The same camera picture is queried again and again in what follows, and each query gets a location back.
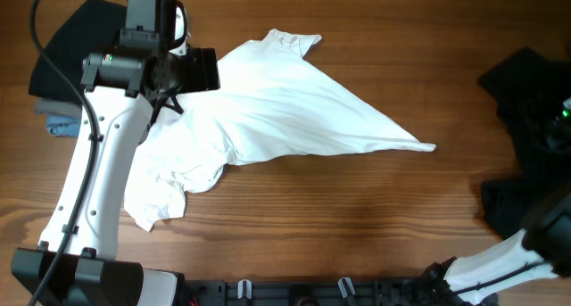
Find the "black garment on right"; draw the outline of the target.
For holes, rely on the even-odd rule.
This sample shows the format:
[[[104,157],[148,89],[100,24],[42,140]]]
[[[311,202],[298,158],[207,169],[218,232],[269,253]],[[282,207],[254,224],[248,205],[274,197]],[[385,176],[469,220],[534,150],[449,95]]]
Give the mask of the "black garment on right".
[[[497,103],[521,173],[480,186],[484,221],[506,239],[526,213],[570,178],[570,62],[524,47],[478,79]]]

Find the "folded grey garment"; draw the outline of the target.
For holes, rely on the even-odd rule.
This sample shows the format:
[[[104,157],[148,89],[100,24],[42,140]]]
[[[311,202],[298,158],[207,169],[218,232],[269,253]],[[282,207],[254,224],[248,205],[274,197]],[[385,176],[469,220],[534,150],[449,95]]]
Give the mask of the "folded grey garment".
[[[34,113],[80,119],[82,115],[82,109],[80,106],[74,103],[38,98],[34,105]]]

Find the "folded light blue garment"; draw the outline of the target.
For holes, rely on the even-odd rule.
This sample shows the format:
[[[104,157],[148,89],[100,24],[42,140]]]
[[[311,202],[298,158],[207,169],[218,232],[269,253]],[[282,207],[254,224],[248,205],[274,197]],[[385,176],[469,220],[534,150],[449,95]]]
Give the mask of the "folded light blue garment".
[[[60,115],[46,116],[46,130],[52,136],[77,138],[79,135],[79,119]]]

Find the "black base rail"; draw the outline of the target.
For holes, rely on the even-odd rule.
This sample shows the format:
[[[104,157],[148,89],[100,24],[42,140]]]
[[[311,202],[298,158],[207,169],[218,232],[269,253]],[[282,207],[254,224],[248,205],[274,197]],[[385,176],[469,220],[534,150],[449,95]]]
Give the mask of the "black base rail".
[[[198,306],[466,306],[457,295],[411,277],[330,282],[235,283],[188,280],[190,305]]]

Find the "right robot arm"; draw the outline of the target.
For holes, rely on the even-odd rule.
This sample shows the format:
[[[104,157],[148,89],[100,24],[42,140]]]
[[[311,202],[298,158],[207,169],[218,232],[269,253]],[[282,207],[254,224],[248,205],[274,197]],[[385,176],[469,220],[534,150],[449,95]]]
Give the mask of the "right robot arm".
[[[435,263],[415,281],[418,301],[487,305],[499,291],[570,275],[570,102],[521,106],[529,166],[519,178],[481,185],[484,215],[502,242]]]

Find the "folded black garment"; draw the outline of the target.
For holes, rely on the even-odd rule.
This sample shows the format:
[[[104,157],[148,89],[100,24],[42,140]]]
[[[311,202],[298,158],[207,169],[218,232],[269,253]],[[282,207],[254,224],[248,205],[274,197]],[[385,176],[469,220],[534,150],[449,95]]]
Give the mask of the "folded black garment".
[[[37,59],[29,82],[29,94],[53,101],[80,104],[65,82],[78,91],[86,56],[110,45],[125,25],[127,7],[105,0],[86,0],[55,32],[45,47],[50,60],[63,73],[59,76],[44,58]]]

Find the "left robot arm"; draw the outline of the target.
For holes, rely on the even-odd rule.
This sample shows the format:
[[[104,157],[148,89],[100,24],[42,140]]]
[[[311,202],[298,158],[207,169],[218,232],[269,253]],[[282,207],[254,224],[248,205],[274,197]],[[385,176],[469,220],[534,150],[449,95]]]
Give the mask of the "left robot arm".
[[[89,54],[74,87],[83,112],[64,187],[37,247],[12,274],[41,305],[190,305],[184,276],[118,261],[120,207],[137,147],[178,95],[219,87],[216,54],[187,43],[178,0],[128,0],[112,46]]]

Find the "white t-shirt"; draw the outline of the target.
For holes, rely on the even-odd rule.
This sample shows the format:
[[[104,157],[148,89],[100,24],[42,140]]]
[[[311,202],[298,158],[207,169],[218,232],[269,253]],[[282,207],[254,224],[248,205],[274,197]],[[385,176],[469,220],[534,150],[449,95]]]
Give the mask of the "white t-shirt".
[[[396,122],[305,60],[320,35],[272,29],[219,60],[220,87],[178,97],[137,148],[125,211],[145,231],[186,210],[187,193],[215,186],[227,165],[286,155],[431,152]]]

